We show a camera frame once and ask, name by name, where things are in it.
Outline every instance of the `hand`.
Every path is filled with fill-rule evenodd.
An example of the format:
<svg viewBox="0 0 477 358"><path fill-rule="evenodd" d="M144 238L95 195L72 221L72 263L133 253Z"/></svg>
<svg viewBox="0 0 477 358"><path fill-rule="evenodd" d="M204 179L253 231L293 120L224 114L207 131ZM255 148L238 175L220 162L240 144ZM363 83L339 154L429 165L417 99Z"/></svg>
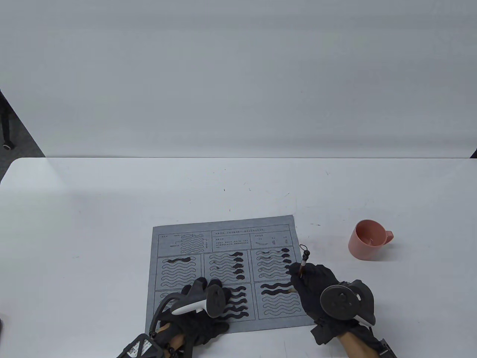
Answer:
<svg viewBox="0 0 477 358"><path fill-rule="evenodd" d="M299 275L300 263L289 267L291 284L300 296L304 311L315 321L317 326L311 331L316 343L328 343L333 337L347 332L359 325L358 321L340 321L325 313L320 303L320 296L328 286L338 284L333 272L323 265L307 263L303 275Z"/></svg>
<svg viewBox="0 0 477 358"><path fill-rule="evenodd" d="M207 285L207 280L204 277L200 277L194 281L194 285L201 285L205 290L207 287L217 284L222 287L222 283L218 279L213 279ZM182 289L181 293L186 295L191 289L191 285L186 285ZM228 288L222 288L224 290L226 303L230 299L231 291ZM170 329L178 331L185 335L186 346L198 346L206 344L210 339L217 337L219 334L223 334L228 330L228 323L222 322L217 318L211 318L206 311L201 312L188 312L183 315L173 315L170 309L164 311L159 315L160 326L164 326L170 323Z"/></svg>
<svg viewBox="0 0 477 358"><path fill-rule="evenodd" d="M290 281L300 295L303 309L315 321L326 316L329 317L321 307L320 296L325 288L339 283L333 272L323 265L315 266L312 263L307 263L300 278L299 270L299 263L290 265Z"/></svg>

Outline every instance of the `wrist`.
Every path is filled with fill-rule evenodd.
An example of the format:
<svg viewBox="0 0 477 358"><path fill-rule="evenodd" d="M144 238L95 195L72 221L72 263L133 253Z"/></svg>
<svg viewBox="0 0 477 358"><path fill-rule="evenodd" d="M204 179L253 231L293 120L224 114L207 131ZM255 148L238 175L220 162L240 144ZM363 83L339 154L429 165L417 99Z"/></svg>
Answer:
<svg viewBox="0 0 477 358"><path fill-rule="evenodd" d="M165 332L168 328L170 328L170 323L167 323L161 328L159 328L157 333L160 334L161 332ZM173 348L174 350L178 350L184 345L185 341L186 341L186 336L182 333L179 333L173 336L169 341L167 341L167 343L169 347ZM169 354L168 349L164 349L164 356L165 358L170 358L171 355Z"/></svg>

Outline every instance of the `chair wheel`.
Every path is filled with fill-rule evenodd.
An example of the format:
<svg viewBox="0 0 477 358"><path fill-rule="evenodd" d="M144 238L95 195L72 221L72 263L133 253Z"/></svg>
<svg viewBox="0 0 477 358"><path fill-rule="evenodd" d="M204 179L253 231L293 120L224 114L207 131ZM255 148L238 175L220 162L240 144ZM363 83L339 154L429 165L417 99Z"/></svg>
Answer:
<svg viewBox="0 0 477 358"><path fill-rule="evenodd" d="M3 143L3 149L5 150L12 150L14 148L15 148L15 145L10 141Z"/></svg>

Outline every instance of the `mug handle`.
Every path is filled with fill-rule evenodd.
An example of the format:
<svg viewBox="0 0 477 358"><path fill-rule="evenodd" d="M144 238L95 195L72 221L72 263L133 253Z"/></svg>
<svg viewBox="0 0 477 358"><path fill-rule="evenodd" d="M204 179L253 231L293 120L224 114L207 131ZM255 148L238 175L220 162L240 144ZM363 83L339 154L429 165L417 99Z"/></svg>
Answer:
<svg viewBox="0 0 477 358"><path fill-rule="evenodd" d="M386 245L387 243L390 243L392 239L394 239L393 232L392 231L386 231L386 242L384 244Z"/></svg>

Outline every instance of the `black glove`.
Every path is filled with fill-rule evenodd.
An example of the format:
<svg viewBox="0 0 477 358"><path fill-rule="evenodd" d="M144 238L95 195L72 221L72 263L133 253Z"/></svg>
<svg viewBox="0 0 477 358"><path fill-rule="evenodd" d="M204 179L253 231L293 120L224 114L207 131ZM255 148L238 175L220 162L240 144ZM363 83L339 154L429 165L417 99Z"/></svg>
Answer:
<svg viewBox="0 0 477 358"><path fill-rule="evenodd" d="M303 275L299 276L300 263L289 267L291 284L300 295L301 305L317 326L311 330L318 344L326 344L332 338L351 332L375 350L382 345L373 334L355 319L341 321L326 314L320 303L320 296L328 286L339 284L333 272L323 265L307 263Z"/></svg>
<svg viewBox="0 0 477 358"><path fill-rule="evenodd" d="M194 285L201 285L205 290L208 286L217 284L222 287L222 283L218 279L210 280L207 285L207 280L204 277L200 277L194 281ZM191 285L184 286L181 293L186 295L191 289ZM226 303L230 299L232 293L228 288L222 288L224 290ZM171 310L168 309L162 312L158 319L160 326L164 326L166 323L170 323L172 332L182 333L185 335L185 348L184 357L192 355L192 347L201 344L206 344L210 339L217 337L219 334L223 334L228 330L228 323L219 321L217 318L211 318L206 311L201 312L188 312L183 315L173 315Z"/></svg>

